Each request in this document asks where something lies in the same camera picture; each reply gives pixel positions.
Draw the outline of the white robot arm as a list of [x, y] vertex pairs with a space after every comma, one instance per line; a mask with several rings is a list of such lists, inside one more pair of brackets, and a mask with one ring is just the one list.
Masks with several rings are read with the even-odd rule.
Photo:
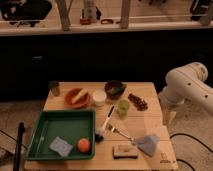
[[166, 86], [158, 94], [164, 125], [169, 125], [176, 116], [172, 108], [182, 105], [186, 99], [213, 115], [213, 88], [205, 84], [207, 78], [208, 70], [200, 62], [174, 68], [166, 74]]

